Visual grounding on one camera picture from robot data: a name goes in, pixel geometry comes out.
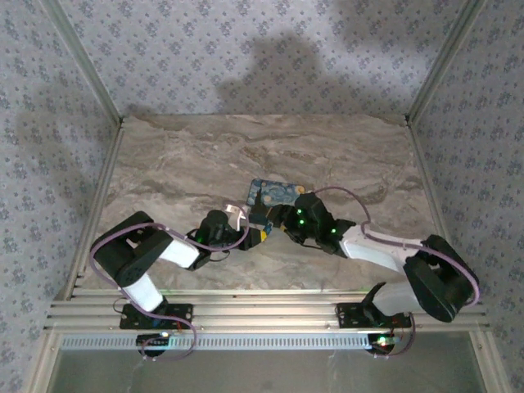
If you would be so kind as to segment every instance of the purple cable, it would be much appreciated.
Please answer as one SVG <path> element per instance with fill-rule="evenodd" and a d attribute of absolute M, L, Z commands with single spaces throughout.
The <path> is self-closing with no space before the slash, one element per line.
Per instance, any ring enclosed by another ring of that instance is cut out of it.
<path fill-rule="evenodd" d="M 366 220 L 361 223 L 360 230 L 362 231 L 362 234 L 364 235 L 364 237 L 367 237 L 367 238 L 369 238 L 369 239 L 371 239 L 371 240 L 373 240 L 375 242 L 381 243 L 381 244 L 386 244 L 388 246 L 396 246 L 396 247 L 401 247 L 401 248 L 410 248 L 410 249 L 413 249 L 413 250 L 419 250 L 419 251 L 426 252 L 428 254 L 437 256 L 438 258 L 441 258 L 442 260 L 446 261 L 448 264 L 453 266 L 455 269 L 457 269 L 465 278 L 468 279 L 468 281 L 472 285 L 474 296 L 473 296 L 473 299 L 465 305 L 465 307 L 471 307 L 471 306 L 475 305 L 476 303 L 478 303 L 479 299 L 481 298 L 481 290 L 480 290 L 480 288 L 479 288 L 479 286 L 477 284 L 477 280 L 475 280 L 475 278 L 461 264 L 459 264 L 459 262 L 457 262 L 453 258 L 449 258 L 446 254 L 443 254 L 443 253 L 441 253 L 439 251 L 432 250 L 429 247 L 420 246 L 418 244 L 404 244 L 404 243 L 401 243 L 401 242 L 394 242 L 392 240 L 381 239 L 380 237 L 376 237 L 376 236 L 367 234 L 366 233 L 366 225 L 371 223 L 371 215 L 369 214 L 368 208 L 362 202 L 360 197 L 357 196 L 354 192 L 352 192 L 352 191 L 350 191 L 350 190 L 348 190 L 346 188 L 339 187 L 339 186 L 323 187 L 323 188 L 320 188 L 319 190 L 315 190 L 313 192 L 317 193 L 317 192 L 322 192 L 322 191 L 327 191 L 327 190 L 344 191 L 344 192 L 348 193 L 349 195 L 351 195 L 360 204 L 360 206 L 362 206 L 362 209 L 364 210 L 364 213 L 366 214 Z"/>
<path fill-rule="evenodd" d="M 120 231 L 117 231 L 113 234 L 111 234 L 110 236 L 102 239 L 99 243 L 97 243 L 91 250 L 91 252 L 89 253 L 89 265 L 91 266 L 91 269 L 93 269 L 93 271 L 95 272 L 96 275 L 98 275 L 98 277 L 100 277 L 102 280 L 104 280 L 105 282 L 109 283 L 112 287 L 115 287 L 115 288 L 118 288 L 120 292 L 122 292 L 122 295 L 125 296 L 125 298 L 127 300 L 129 300 L 129 302 L 133 305 L 134 308 L 136 308 L 138 311 L 140 311 L 142 314 L 150 317 L 150 318 L 156 318 L 156 319 L 165 319 L 165 320 L 169 320 L 169 321 L 175 321 L 175 322 L 179 322 L 179 323 L 183 323 L 184 325 L 188 326 L 191 330 L 192 330 L 192 333 L 193 333 L 193 343 L 191 344 L 191 346 L 189 347 L 189 349 L 180 354 L 180 355 L 176 355 L 176 356 L 171 356 L 169 358 L 162 358 L 162 361 L 174 361 L 174 360 L 181 360 L 181 359 L 184 359 L 185 357 L 187 357 L 188 355 L 190 355 L 196 345 L 197 345 L 197 338 L 198 338 L 198 333 L 197 333 L 197 329 L 195 328 L 195 326 L 193 324 L 191 324 L 189 321 L 187 321 L 186 319 L 183 319 L 183 318 L 179 318 L 179 317 L 175 317 L 173 315 L 159 315 L 159 314 L 153 314 L 153 313 L 150 313 L 149 311 L 146 311 L 144 310 L 142 307 L 140 307 L 140 305 L 137 305 L 135 302 L 133 302 L 133 300 L 131 299 L 131 297 L 129 297 L 129 295 L 122 289 L 118 286 L 118 284 L 113 281 L 111 278 L 108 278 L 104 273 L 102 273 L 100 271 L 100 269 L 97 268 L 97 266 L 95 265 L 95 254 L 97 253 L 98 250 L 100 250 L 102 247 L 104 247 L 107 243 L 115 240 L 117 237 L 120 237 L 120 236 L 123 236 L 125 235 L 126 233 L 130 233 L 132 231 L 136 231 L 138 229 L 142 229 L 142 228 L 158 228 L 160 230 L 164 230 L 166 231 L 167 233 L 171 234 L 172 236 L 176 236 L 176 237 L 179 237 L 181 239 L 183 239 L 185 242 L 188 242 L 190 244 L 193 244 L 194 246 L 197 246 L 197 247 L 200 247 L 200 248 L 203 248 L 205 250 L 208 250 L 208 251 L 226 251 L 226 250 L 231 250 L 233 248 L 235 248 L 236 246 L 238 246 L 239 244 L 241 244 L 244 239 L 246 239 L 247 237 L 247 234 L 249 233 L 249 219 L 247 217 L 247 214 L 246 212 L 240 207 L 238 206 L 238 208 L 240 209 L 240 211 L 244 214 L 244 217 L 246 217 L 246 230 L 244 231 L 244 233 L 242 234 L 241 238 L 237 241 L 237 242 L 234 242 L 233 244 L 229 245 L 229 246 L 226 246 L 226 247 L 223 247 L 223 248 L 216 248 L 216 247 L 209 247 L 209 246 L 204 246 L 198 242 L 194 242 L 193 240 L 191 239 L 188 239 L 187 236 L 184 236 L 176 231 L 174 231 L 173 229 L 170 229 L 168 227 L 166 227 L 165 225 L 163 224 L 158 224 L 158 223 L 144 223 L 144 224 L 136 224 L 136 225 L 131 225 L 130 227 L 127 227 L 127 228 L 124 228 L 124 229 L 121 229 Z M 145 346 L 153 341 L 154 339 L 149 339 L 147 341 L 145 341 L 143 344 L 142 344 L 142 350 L 141 350 L 141 353 L 143 356 L 146 356 L 145 353 L 144 353 L 144 348 Z"/>

